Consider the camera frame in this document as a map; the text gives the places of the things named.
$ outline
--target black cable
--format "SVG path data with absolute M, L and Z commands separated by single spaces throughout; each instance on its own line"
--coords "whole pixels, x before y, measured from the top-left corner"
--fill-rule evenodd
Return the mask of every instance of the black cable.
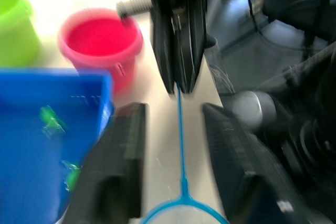
M 281 15 L 288 15 L 289 13 L 292 12 L 297 12 L 297 11 L 301 11 L 304 9 L 310 9 L 311 6 L 307 6 L 307 5 L 303 5 L 305 2 L 308 1 L 319 1 L 319 0 L 296 0 L 292 3 L 290 3 L 287 7 L 285 7 L 282 11 L 280 11 L 280 15 L 278 15 L 278 18 L 281 17 Z M 336 6 L 332 5 L 329 6 L 329 8 L 336 8 Z M 261 24 L 259 24 L 259 26 L 257 26 L 259 28 L 259 30 L 261 30 L 261 28 L 266 27 L 267 25 L 269 25 L 269 21 L 265 20 L 263 21 Z M 222 47 L 221 48 L 221 53 L 230 50 L 231 48 L 235 47 L 238 43 L 240 43 L 241 41 L 249 38 L 252 34 L 254 34 L 256 32 L 256 28 L 254 27 L 254 30 L 250 30 L 247 33 L 245 33 L 244 35 L 240 36 L 239 38 L 235 39 L 234 41 L 230 42 L 227 46 Z
M 298 0 L 298 1 L 295 1 L 293 3 L 291 3 L 289 6 L 287 6 L 283 11 L 281 11 L 280 13 L 285 13 L 285 12 L 288 12 L 289 9 L 292 8 L 291 12 L 293 12 L 294 10 L 295 11 L 298 11 L 300 8 L 293 8 L 293 6 L 295 5 L 298 5 L 302 2 L 305 2 L 307 0 Z M 276 46 L 276 47 L 280 47 L 280 48 L 284 48 L 284 49 L 289 49 L 289 50 L 295 50 L 295 51 L 303 51 L 307 48 L 303 48 L 303 47 L 288 47 L 288 46 L 284 46 L 284 45 L 280 45 L 280 44 L 277 44 L 273 41 L 271 41 L 270 39 L 268 39 L 267 37 L 265 37 L 265 35 L 263 34 L 263 32 L 260 30 L 258 24 L 257 24 L 257 21 L 256 21 L 256 18 L 255 18 L 255 15 L 253 13 L 253 7 L 252 7 L 252 1 L 251 0 L 248 0 L 248 6 L 249 6 L 249 9 L 250 9 L 250 16 L 252 18 L 252 21 L 253 21 L 253 24 L 254 24 L 254 28 L 255 28 L 255 31 L 261 36 L 261 38 L 265 41 L 267 41 L 268 43 L 270 43 L 271 45 L 273 46 Z

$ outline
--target blue plastic bin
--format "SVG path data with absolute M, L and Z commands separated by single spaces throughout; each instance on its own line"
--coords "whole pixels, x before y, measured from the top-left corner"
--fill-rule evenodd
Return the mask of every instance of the blue plastic bin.
M 72 70 L 0 71 L 0 223 L 53 224 L 70 193 L 69 162 L 81 165 L 113 113 L 108 73 Z M 42 131 L 40 108 L 51 106 L 67 126 Z

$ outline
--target gray floor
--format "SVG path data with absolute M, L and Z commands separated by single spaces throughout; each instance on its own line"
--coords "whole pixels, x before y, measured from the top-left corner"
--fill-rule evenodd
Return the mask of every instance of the gray floor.
M 241 35 L 253 29 L 250 18 L 247 18 L 247 0 L 222 1 L 216 17 L 207 31 L 216 37 L 219 47 L 225 48 Z M 258 22 L 265 23 L 261 16 Z M 303 32 L 281 22 L 273 22 L 262 29 L 264 35 L 276 44 L 286 47 L 300 48 Z M 326 46 L 326 42 L 316 39 L 317 50 Z M 220 73 L 227 73 L 235 91 L 255 88 L 267 79 L 281 73 L 289 65 L 299 63 L 301 50 L 290 50 L 274 46 L 253 34 L 221 53 L 219 61 Z M 212 69 L 219 93 L 227 93 L 227 82 L 218 78 L 218 71 Z

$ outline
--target dark equipment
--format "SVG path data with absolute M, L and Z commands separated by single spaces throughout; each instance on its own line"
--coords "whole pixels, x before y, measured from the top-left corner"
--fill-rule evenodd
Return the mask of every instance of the dark equipment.
M 224 109 L 203 106 L 212 167 L 230 223 L 336 223 L 335 47 L 251 92 L 255 98 L 244 102 L 250 100 L 247 108 L 259 103 L 264 123 L 258 129 L 247 110 L 235 109 L 239 94 L 228 95 Z
M 315 37 L 331 44 L 336 40 L 336 0 L 265 0 L 269 22 L 279 20 L 304 31 L 302 60 L 311 57 Z
M 146 105 L 119 109 L 88 154 L 63 224 L 127 224 L 140 218 Z
M 121 17 L 150 11 L 152 46 L 169 94 L 177 83 L 191 93 L 200 72 L 205 47 L 206 0 L 131 0 L 117 4 Z

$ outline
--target plastic container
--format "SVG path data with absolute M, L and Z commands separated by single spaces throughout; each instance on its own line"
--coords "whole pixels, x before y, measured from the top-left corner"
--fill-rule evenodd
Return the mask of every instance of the plastic container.
M 2 70 L 0 82 L 0 223 L 56 223 L 69 203 L 66 164 L 81 166 L 113 113 L 110 74 Z M 43 133 L 48 105 L 65 134 Z
M 58 44 L 76 69 L 108 70 L 118 94 L 132 84 L 143 38 L 132 18 L 122 21 L 113 10 L 95 8 L 70 16 L 60 30 Z
M 27 0 L 0 0 L 0 66 L 31 65 L 40 44 L 30 21 L 32 8 Z

